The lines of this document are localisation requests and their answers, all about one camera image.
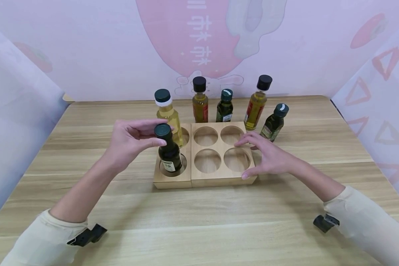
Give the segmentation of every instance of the cream sleeve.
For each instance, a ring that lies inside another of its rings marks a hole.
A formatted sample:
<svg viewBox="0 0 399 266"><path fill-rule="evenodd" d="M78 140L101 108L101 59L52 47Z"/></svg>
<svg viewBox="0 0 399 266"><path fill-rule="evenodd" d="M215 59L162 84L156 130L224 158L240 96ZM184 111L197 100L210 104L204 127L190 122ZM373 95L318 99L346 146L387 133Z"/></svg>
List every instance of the cream sleeve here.
<svg viewBox="0 0 399 266"><path fill-rule="evenodd" d="M87 221L63 222L46 210L22 233L0 266L70 265L80 247L67 243L86 228Z"/></svg>
<svg viewBox="0 0 399 266"><path fill-rule="evenodd" d="M383 265L399 266L399 223L351 187L324 203L326 212L340 221L338 230Z"/></svg>

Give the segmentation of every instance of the table surface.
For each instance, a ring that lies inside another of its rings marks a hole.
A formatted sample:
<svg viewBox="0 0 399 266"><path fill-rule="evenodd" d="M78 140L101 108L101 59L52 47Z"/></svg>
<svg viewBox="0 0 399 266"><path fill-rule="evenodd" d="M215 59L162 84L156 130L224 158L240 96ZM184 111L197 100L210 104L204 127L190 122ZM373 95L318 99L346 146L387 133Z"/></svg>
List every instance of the table surface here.
<svg viewBox="0 0 399 266"><path fill-rule="evenodd" d="M399 196L332 103L322 96L269 98L289 105L275 143L373 199L399 221ZM210 100L209 117L217 100ZM235 99L242 121L248 99ZM190 100L174 101L193 123ZM107 148L117 118L154 118L152 101L73 103L0 212L0 261L18 236L50 208ZM262 174L253 185L157 190L157 149L148 149L110 184L89 216L108 233L77 254L74 265L374 265L336 230L313 225L320 200L289 174ZM256 164L260 155L254 152Z"/></svg>

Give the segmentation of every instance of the hand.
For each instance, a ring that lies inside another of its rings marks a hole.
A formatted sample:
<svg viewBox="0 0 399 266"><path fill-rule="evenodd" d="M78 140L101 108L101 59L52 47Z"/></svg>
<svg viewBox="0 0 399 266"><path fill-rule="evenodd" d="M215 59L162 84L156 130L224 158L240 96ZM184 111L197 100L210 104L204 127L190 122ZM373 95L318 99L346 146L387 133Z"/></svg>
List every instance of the hand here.
<svg viewBox="0 0 399 266"><path fill-rule="evenodd" d="M167 145L165 140L154 135L155 126L161 123L167 123L167 120L117 120L109 147L101 158L102 162L118 174L145 149Z"/></svg>
<svg viewBox="0 0 399 266"><path fill-rule="evenodd" d="M295 165L300 161L294 155L279 148L256 132L248 132L242 135L238 142L235 143L235 146L238 147L246 143L254 145L251 147L252 150L260 150L262 152L262 162L260 165L244 171L242 179L264 173L292 173Z"/></svg>

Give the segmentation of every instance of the glass bottle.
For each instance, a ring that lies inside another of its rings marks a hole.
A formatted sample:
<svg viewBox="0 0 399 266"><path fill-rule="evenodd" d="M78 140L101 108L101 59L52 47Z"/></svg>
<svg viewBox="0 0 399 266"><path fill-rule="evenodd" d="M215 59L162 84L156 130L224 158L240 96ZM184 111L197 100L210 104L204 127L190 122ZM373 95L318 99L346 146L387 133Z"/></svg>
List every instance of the glass bottle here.
<svg viewBox="0 0 399 266"><path fill-rule="evenodd" d="M247 113L245 114L244 124L245 129L254 130L256 129L260 115L262 114L263 108L265 107L267 97L266 91L269 90L272 78L267 75L259 76L257 83L257 91L253 93L248 103Z"/></svg>
<svg viewBox="0 0 399 266"><path fill-rule="evenodd" d="M222 94L220 95L220 102L219 104L217 104L216 122L231 121L233 113L232 96L232 90L222 90Z"/></svg>
<svg viewBox="0 0 399 266"><path fill-rule="evenodd" d="M168 124L173 126L173 141L179 146L183 146L182 129L180 128L179 113L173 108L170 92L166 89L159 89L155 92L155 103L158 106L157 117L168 120Z"/></svg>
<svg viewBox="0 0 399 266"><path fill-rule="evenodd" d="M273 114L266 119L260 135L273 142L281 128L284 126L284 117L287 115L289 110L290 109L286 104L277 104Z"/></svg>
<svg viewBox="0 0 399 266"><path fill-rule="evenodd" d="M208 122L208 97L204 94L206 89L206 82L207 81L203 76L196 76L192 80L195 92L195 95L192 98L195 123Z"/></svg>
<svg viewBox="0 0 399 266"><path fill-rule="evenodd" d="M167 141L166 146L158 148L158 156L166 171L174 173L182 168L179 146L173 141L171 128L168 124L158 124L154 128L157 138Z"/></svg>

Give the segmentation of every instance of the yellow oil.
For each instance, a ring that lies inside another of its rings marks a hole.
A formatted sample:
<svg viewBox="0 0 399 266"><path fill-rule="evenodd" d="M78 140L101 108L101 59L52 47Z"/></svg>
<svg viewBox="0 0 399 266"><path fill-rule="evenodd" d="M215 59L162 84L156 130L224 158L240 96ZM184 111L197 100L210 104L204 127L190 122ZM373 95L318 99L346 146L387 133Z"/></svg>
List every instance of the yellow oil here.
<svg viewBox="0 0 399 266"><path fill-rule="evenodd" d="M208 97L204 93L196 93L192 98L195 123L208 122Z"/></svg>
<svg viewBox="0 0 399 266"><path fill-rule="evenodd" d="M267 97L264 92L258 91L253 93L250 98L250 102L248 103L247 113L245 114L244 118L245 129L256 129L266 101Z"/></svg>
<svg viewBox="0 0 399 266"><path fill-rule="evenodd" d="M164 107L158 107L157 118L164 118L168 120L173 130L173 141L179 146L183 146L182 128L180 127L179 113L173 108L172 104Z"/></svg>

